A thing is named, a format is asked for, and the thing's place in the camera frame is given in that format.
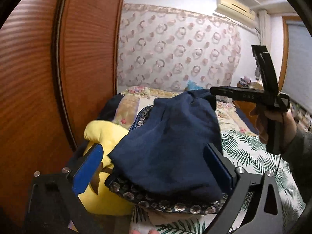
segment blue gripper pad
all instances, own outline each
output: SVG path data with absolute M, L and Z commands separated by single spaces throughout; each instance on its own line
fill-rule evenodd
M 83 163 L 73 177 L 73 192 L 75 195 L 84 193 L 90 183 L 95 171 L 103 159 L 103 147 L 101 144 L 94 144 L 83 157 Z
M 204 159 L 222 192 L 232 195 L 237 181 L 234 165 L 228 158 L 222 156 L 213 144 L 205 147 Z

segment yellow plush toy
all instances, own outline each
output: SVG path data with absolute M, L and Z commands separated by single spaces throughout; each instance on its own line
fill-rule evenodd
M 100 143 L 103 147 L 103 167 L 113 168 L 110 158 L 107 156 L 117 143 L 128 133 L 128 130 L 109 121 L 94 120 L 85 128 L 84 138 L 89 142 L 84 154 L 88 152 L 94 143 Z M 108 173 L 99 173 L 98 194 L 94 192 L 90 184 L 86 191 L 79 194 L 82 204 L 88 212 L 100 215 L 123 216 L 131 215 L 133 205 L 109 191 L 104 185 Z

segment metal screw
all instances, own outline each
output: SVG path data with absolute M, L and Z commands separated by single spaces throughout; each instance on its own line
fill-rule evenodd
M 266 175 L 267 175 L 268 177 L 273 177 L 273 176 L 274 176 L 273 172 L 271 172 L 271 171 L 267 171 L 267 172 L 266 172 Z
M 236 169 L 235 169 L 238 173 L 240 173 L 240 174 L 242 174 L 242 173 L 244 173 L 245 172 L 245 169 L 243 168 L 243 167 L 236 167 Z
M 62 169 L 62 173 L 66 174 L 66 173 L 69 173 L 70 169 L 68 167 L 64 167 Z
M 34 172 L 34 177 L 38 177 L 40 175 L 40 171 L 35 171 Z

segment sliding wardrobe door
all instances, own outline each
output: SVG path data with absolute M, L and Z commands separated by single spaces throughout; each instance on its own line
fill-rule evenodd
M 75 141 L 116 93 L 116 38 L 123 0 L 65 0 L 59 32 L 64 106 Z
M 72 154 L 51 69 L 57 1 L 21 0 L 0 29 L 1 211 L 18 225 L 33 173 L 60 171 Z

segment human hand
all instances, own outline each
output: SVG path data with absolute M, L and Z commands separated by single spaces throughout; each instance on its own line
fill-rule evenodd
M 284 117 L 284 139 L 282 147 L 285 148 L 294 139 L 297 133 L 297 125 L 292 117 L 291 111 L 281 113 L 276 111 L 268 111 L 263 105 L 256 105 L 256 107 L 250 112 L 250 115 L 257 115 L 255 122 L 255 128 L 259 131 L 260 141 L 267 144 L 269 136 L 267 133 L 268 118 L 274 121 L 283 122 L 282 115 Z
M 132 230 L 132 231 L 130 232 L 130 234 L 141 234 L 141 232 L 139 232 L 139 231 L 137 231 L 137 230 Z M 149 233 L 147 233 L 147 234 L 159 234 L 159 232 L 158 232 L 157 230 L 152 229 L 152 230 L 150 230 Z

